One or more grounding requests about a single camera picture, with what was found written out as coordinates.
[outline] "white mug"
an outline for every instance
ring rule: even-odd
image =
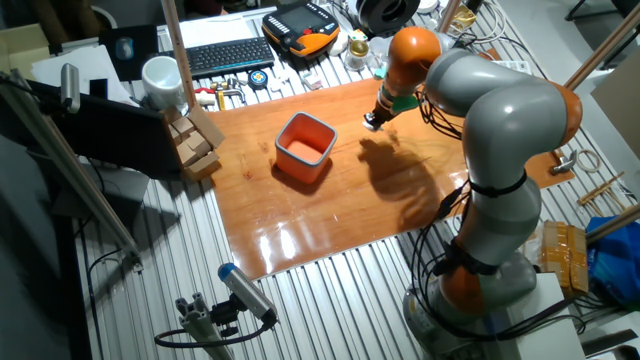
[[[142,83],[151,105],[158,110],[171,105],[180,109],[186,103],[178,63],[171,57],[157,56],[147,61],[142,67]]]

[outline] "small bottle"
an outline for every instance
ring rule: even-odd
[[[349,45],[349,51],[344,59],[344,67],[349,71],[364,69],[369,54],[369,45],[361,40],[355,40]]]

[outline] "white paper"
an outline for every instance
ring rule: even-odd
[[[39,61],[32,65],[31,73],[41,83],[60,86],[60,73],[64,64],[71,64],[78,68],[82,94],[89,95],[90,80],[107,79],[107,98],[109,100],[138,106],[131,101],[131,95],[120,83],[116,69],[113,67],[104,45],[84,47],[66,55]]]
[[[192,48],[255,37],[242,16],[221,16],[180,23],[184,47]]]

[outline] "workbench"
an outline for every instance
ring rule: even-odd
[[[260,21],[273,9],[243,13],[252,32],[262,36]],[[409,25],[424,25],[429,16],[416,15]],[[489,32],[493,19],[480,14],[477,23],[482,32]],[[505,36],[523,42],[512,24]],[[91,46],[97,41],[87,40],[63,47],[70,51],[78,46]],[[165,26],[158,28],[160,51],[172,50]],[[509,42],[496,41],[481,45],[493,47],[503,60],[529,61],[534,75],[541,76],[534,59]],[[367,68],[349,72],[341,57],[321,56],[307,63],[308,70],[322,78],[326,86],[373,77]],[[276,61],[275,67],[282,64]],[[265,69],[274,78],[273,69]],[[194,81],[195,87],[209,87],[212,79]],[[141,81],[124,83],[131,95],[141,99],[145,93]],[[253,91],[243,87],[247,103],[261,103],[309,91],[300,77],[292,77],[282,92]],[[243,106],[239,99],[227,100],[227,106]],[[219,111],[217,105],[208,111]],[[584,130],[562,148],[565,154],[575,149],[590,149],[602,157],[603,165],[597,173],[585,173],[575,167],[576,178],[542,190],[541,221],[564,221],[585,228],[596,214],[579,208],[576,201],[618,171],[603,157],[597,144]],[[626,205],[631,205],[617,184],[612,187]],[[605,215],[619,212],[608,199],[596,199]],[[460,226],[453,218],[435,226],[431,237],[451,240]],[[204,295],[208,305],[226,301],[227,287],[218,279],[218,267],[232,262],[231,252],[216,203],[216,194],[209,181],[200,183],[165,182],[152,180],[140,213],[133,226],[133,236],[141,254],[141,272],[135,272],[121,254],[96,266],[92,272],[100,340],[105,359],[207,359],[200,349],[171,350],[157,347],[154,335],[179,329],[179,313],[174,301],[180,297],[191,299],[195,292]],[[80,238],[76,239],[80,264],[93,262],[100,255],[116,249],[110,235],[99,225],[90,223],[84,230],[87,253],[84,255]],[[237,359],[422,359],[422,350],[411,336],[402,316],[402,298],[410,284],[405,261],[410,254],[417,231],[380,239],[368,245],[345,251],[325,259],[277,273],[257,281],[257,285],[271,299],[280,317],[275,331],[257,339],[231,346]],[[432,241],[430,257],[441,253],[438,241]],[[100,358],[100,347],[89,305],[87,279],[81,271],[85,294],[88,329],[93,356]],[[241,334],[252,333],[257,322],[250,314],[242,314],[238,322]],[[186,336],[176,341],[187,341]]]

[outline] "wooden board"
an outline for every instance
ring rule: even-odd
[[[372,134],[362,126],[381,82],[373,79],[209,113],[227,136],[212,175],[236,264],[251,279],[428,223],[440,200],[467,179],[462,143],[401,114]],[[306,185],[275,165],[275,138],[298,111],[333,126],[338,140],[321,181]],[[460,118],[449,118],[462,124]],[[555,159],[527,164],[540,187]]]

